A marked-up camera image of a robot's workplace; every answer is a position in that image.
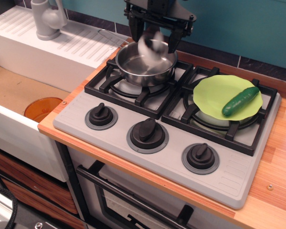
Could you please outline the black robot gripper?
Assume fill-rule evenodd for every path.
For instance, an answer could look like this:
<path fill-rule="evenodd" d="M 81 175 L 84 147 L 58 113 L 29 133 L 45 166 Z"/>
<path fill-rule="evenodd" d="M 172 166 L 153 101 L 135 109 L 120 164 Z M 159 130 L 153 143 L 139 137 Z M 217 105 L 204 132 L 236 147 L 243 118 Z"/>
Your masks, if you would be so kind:
<path fill-rule="evenodd" d="M 126 0 L 124 15 L 132 39 L 138 42 L 146 23 L 171 31 L 168 53 L 174 53 L 183 36 L 191 35 L 196 16 L 177 0 Z"/>

